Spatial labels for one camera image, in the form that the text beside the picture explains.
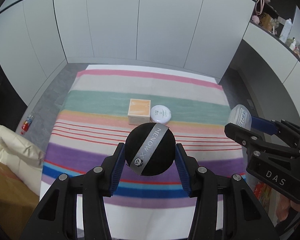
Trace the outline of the person's right hand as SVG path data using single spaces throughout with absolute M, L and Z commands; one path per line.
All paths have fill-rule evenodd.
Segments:
M 279 203 L 276 208 L 277 221 L 282 222 L 288 217 L 289 209 L 300 212 L 300 204 L 296 204 L 284 195 L 279 195 Z

